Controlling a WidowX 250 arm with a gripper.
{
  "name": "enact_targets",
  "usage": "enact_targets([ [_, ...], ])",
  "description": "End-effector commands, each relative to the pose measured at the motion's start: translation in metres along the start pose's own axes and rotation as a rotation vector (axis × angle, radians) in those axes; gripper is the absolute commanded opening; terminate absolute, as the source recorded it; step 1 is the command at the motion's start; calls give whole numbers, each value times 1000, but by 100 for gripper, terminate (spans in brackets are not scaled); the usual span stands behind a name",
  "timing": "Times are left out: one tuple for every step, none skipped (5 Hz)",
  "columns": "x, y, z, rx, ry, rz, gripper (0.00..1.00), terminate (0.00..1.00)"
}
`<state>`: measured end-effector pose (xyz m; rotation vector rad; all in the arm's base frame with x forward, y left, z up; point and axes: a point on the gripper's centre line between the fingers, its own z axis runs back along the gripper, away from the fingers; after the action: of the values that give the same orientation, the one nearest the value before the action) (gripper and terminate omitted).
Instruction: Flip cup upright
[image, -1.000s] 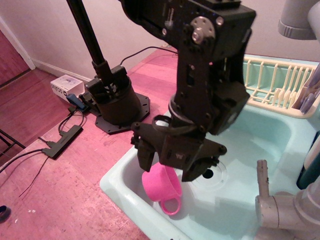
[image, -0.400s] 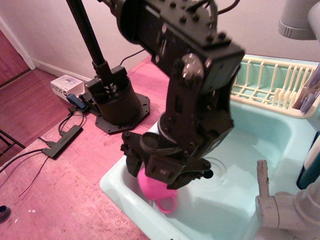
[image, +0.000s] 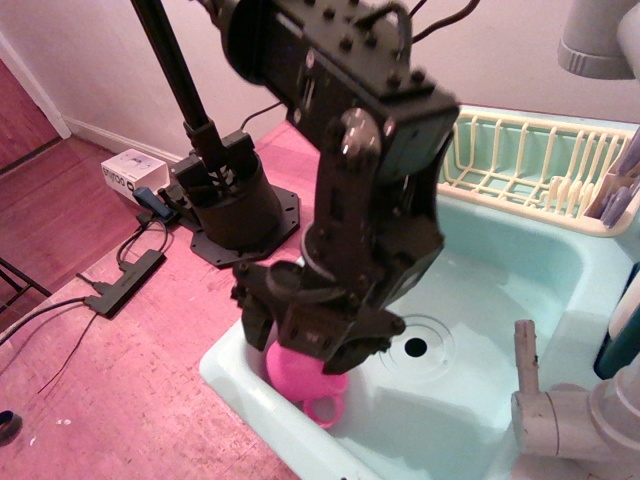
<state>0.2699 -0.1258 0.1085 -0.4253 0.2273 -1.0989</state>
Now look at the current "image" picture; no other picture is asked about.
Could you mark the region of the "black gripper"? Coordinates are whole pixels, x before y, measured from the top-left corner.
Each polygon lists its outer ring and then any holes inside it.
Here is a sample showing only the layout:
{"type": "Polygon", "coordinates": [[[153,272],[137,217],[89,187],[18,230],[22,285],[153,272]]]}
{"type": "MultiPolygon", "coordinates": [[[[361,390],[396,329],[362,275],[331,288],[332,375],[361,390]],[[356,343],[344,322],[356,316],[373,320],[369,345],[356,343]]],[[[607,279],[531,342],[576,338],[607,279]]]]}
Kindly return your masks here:
{"type": "Polygon", "coordinates": [[[242,310],[247,343],[264,350],[272,329],[290,350],[325,361],[322,372],[350,371],[406,329],[386,306],[406,292],[396,268],[372,286],[364,277],[349,289],[307,266],[277,261],[270,266],[238,262],[231,298],[242,310]]]}

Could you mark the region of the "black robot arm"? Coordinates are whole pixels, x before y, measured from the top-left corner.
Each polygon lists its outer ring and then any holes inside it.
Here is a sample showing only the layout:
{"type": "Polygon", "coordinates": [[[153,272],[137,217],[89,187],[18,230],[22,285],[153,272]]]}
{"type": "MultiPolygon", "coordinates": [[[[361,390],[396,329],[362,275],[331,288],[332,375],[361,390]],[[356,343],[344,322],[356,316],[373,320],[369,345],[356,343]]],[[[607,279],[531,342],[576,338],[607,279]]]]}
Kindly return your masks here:
{"type": "Polygon", "coordinates": [[[246,341],[286,348],[345,373],[405,330],[388,306],[444,245],[436,209],[456,99],[410,64],[412,22],[396,2],[207,1],[224,55],[267,88],[320,154],[303,263],[260,259],[296,226],[289,191],[270,185],[250,136],[221,137],[207,115],[163,5],[137,17],[184,117],[190,154],[172,176],[208,240],[235,252],[232,291],[246,341]]]}

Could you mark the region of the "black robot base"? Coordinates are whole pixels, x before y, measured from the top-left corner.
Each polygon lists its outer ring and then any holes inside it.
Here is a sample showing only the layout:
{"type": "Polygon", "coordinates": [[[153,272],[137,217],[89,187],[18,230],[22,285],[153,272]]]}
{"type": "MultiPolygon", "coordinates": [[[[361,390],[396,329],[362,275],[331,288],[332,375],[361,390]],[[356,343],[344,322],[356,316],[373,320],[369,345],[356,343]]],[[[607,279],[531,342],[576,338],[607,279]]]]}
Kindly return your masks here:
{"type": "Polygon", "coordinates": [[[191,251],[219,269],[268,258],[300,228],[298,195],[268,181],[250,135],[236,131],[222,146],[229,157],[218,173],[191,152],[162,192],[193,232],[191,251]]]}

